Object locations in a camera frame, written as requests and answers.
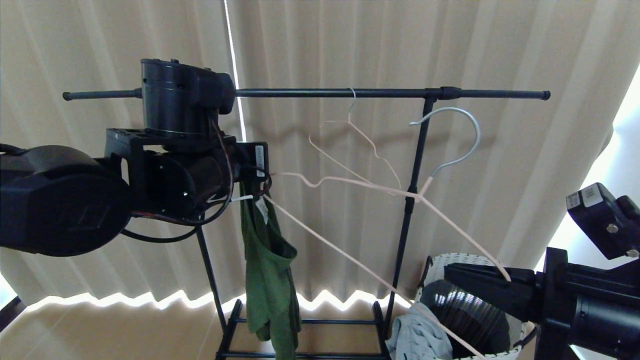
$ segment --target clothing tag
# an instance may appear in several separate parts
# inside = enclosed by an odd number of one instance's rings
[[[575,192],[566,197],[566,209],[571,210],[576,206],[580,205],[580,195],[578,192]]]
[[[587,186],[580,192],[582,193],[582,201],[584,201],[585,208],[594,206],[595,204],[599,204],[602,202],[602,195],[600,194],[600,189],[598,189],[597,183],[591,186]]]
[[[255,147],[255,164],[260,168],[264,168],[264,146],[262,145],[256,145]],[[264,177],[264,173],[260,170],[256,170],[255,175],[257,177]]]
[[[264,219],[264,225],[266,225],[269,222],[269,209],[267,209],[267,204],[264,203],[264,199],[260,197],[258,201],[255,202],[255,206],[260,210],[262,218]]]

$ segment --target screw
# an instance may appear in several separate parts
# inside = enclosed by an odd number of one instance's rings
[[[616,224],[607,225],[607,232],[609,234],[615,234],[618,232],[618,226]]]

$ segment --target black clothing rack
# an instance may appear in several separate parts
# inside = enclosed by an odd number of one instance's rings
[[[236,90],[237,97],[353,97],[357,98],[422,98],[424,99],[424,107],[422,108],[422,116],[427,115],[433,110],[433,104],[437,100],[452,100],[462,97],[475,97],[475,98],[499,98],[499,99],[539,99],[547,100],[551,96],[549,91],[513,91],[513,90],[462,90],[451,86],[443,86],[441,88],[424,88],[424,89],[350,89],[350,88],[274,88],[274,89],[239,89]],[[422,155],[424,154],[424,146],[427,138],[427,130],[429,129],[429,119],[424,121],[420,125],[420,133],[418,136],[418,144],[415,150],[415,158],[413,161],[413,170],[411,174],[411,181],[409,184],[408,192],[417,193],[418,176],[420,174],[420,165],[422,164]],[[398,279],[400,277],[400,269],[404,258],[404,248],[406,247],[406,239],[409,233],[409,225],[411,222],[411,216],[413,213],[413,206],[415,199],[412,197],[405,198],[404,205],[404,217],[402,223],[402,229],[400,231],[400,239],[398,242],[398,248],[396,253],[396,267],[394,270],[393,286],[397,287]],[[242,310],[242,302],[236,301],[236,304],[228,319],[228,323],[225,320],[225,314],[222,311],[222,305],[218,298],[218,287],[216,286],[216,279],[213,274],[211,266],[211,260],[209,259],[209,253],[207,250],[207,244],[204,239],[202,228],[197,229],[196,235],[198,237],[198,243],[200,244],[200,250],[202,251],[202,258],[207,270],[207,277],[209,278],[209,285],[211,285],[211,291],[213,291],[216,310],[218,312],[218,318],[220,319],[220,325],[223,330],[223,337],[220,343],[220,348],[216,354],[216,360],[224,360],[227,357],[253,357],[253,358],[272,358],[275,354],[260,353],[260,352],[247,352],[247,351],[234,351],[230,349],[231,341],[233,340],[234,333],[236,331],[236,325],[238,323],[246,322],[245,318],[240,318],[240,311]],[[317,323],[331,323],[331,324],[348,324],[348,325],[375,325],[378,331],[378,343],[380,344],[380,352],[375,354],[362,354],[362,353],[297,353],[299,359],[359,359],[359,360],[387,360],[390,359],[387,351],[385,340],[387,338],[389,325],[391,322],[391,314],[393,312],[393,306],[396,294],[392,292],[389,297],[389,303],[387,305],[387,314],[382,315],[380,304],[376,301],[373,304],[373,320],[321,320],[321,319],[303,319],[302,323],[317,324]]]

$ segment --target beige curtain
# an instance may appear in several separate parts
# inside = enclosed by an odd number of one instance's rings
[[[632,1],[232,1],[230,32],[239,88],[458,86],[551,90],[549,101],[460,99],[480,121],[480,148],[440,172],[428,199],[507,265],[533,267],[600,151],[640,58],[640,3]],[[93,156],[105,127],[141,126],[140,100],[64,102],[62,91],[139,86],[142,57],[232,72],[224,4],[217,1],[3,1],[3,142],[71,145]],[[371,146],[345,124],[350,99],[242,99],[249,140],[269,143],[274,171],[312,181],[350,176],[314,142],[378,184],[397,182]],[[406,189],[422,101],[358,99],[352,121],[393,165]],[[223,117],[239,136],[237,112]],[[460,156],[474,135],[467,121],[433,118],[420,184]],[[310,227],[391,280],[404,199],[342,183],[317,189],[274,177],[274,199]],[[207,226],[222,301],[244,290],[238,207]],[[299,250],[296,289],[383,289],[333,250],[278,214]],[[150,221],[131,229],[167,236],[182,229]],[[410,290],[427,255],[473,252],[424,206],[415,208],[401,274]],[[119,236],[95,252],[54,259],[0,250],[0,272],[27,303],[47,295],[121,291],[156,299],[209,291],[195,239],[156,245]]]

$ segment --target gray cloth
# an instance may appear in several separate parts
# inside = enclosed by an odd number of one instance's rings
[[[433,314],[420,302],[414,306]],[[451,360],[453,357],[447,333],[414,307],[394,320],[387,348],[393,360]]]

